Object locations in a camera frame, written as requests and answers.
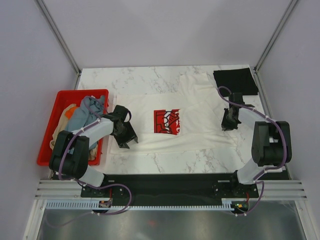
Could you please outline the white t-shirt red print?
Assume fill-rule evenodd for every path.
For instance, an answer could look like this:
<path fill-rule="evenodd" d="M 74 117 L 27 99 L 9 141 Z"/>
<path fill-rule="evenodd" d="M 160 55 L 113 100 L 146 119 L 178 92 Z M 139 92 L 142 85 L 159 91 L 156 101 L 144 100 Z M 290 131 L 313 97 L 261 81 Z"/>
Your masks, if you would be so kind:
<path fill-rule="evenodd" d="M 118 95 L 116 104 L 131 112 L 130 123 L 138 142 L 112 155 L 144 155 L 236 147 L 238 139 L 221 128 L 218 112 L 223 100 L 207 73 L 181 75 L 173 93 Z"/>

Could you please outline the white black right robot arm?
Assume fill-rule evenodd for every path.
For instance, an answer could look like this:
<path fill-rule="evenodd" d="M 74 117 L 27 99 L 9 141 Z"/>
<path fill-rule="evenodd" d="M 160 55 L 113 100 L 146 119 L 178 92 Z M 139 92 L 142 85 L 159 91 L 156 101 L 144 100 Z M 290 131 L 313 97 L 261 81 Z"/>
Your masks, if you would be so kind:
<path fill-rule="evenodd" d="M 251 158 L 235 171 L 233 181 L 229 184 L 230 193 L 240 197 L 247 191 L 247 185 L 257 183 L 268 172 L 281 171 L 291 161 L 290 125 L 264 115 L 253 105 L 245 104 L 239 92 L 231 93 L 226 101 L 229 107 L 224 109 L 222 130 L 236 130 L 240 124 L 253 130 Z"/>

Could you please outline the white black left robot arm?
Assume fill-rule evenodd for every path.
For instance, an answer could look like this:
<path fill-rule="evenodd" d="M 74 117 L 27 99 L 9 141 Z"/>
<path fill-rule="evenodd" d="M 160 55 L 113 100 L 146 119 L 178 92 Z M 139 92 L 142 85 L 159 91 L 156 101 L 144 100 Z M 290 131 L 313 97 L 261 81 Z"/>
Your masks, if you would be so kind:
<path fill-rule="evenodd" d="M 124 106 L 116 105 L 113 112 L 103 114 L 78 130 L 61 131 L 56 139 L 49 168 L 58 173 L 62 181 L 75 180 L 92 188 L 99 197 L 106 196 L 110 185 L 104 181 L 107 177 L 89 166 L 90 147 L 106 136 L 114 137 L 121 149 L 129 149 L 128 143 L 138 142 L 130 120 L 131 112 Z"/>

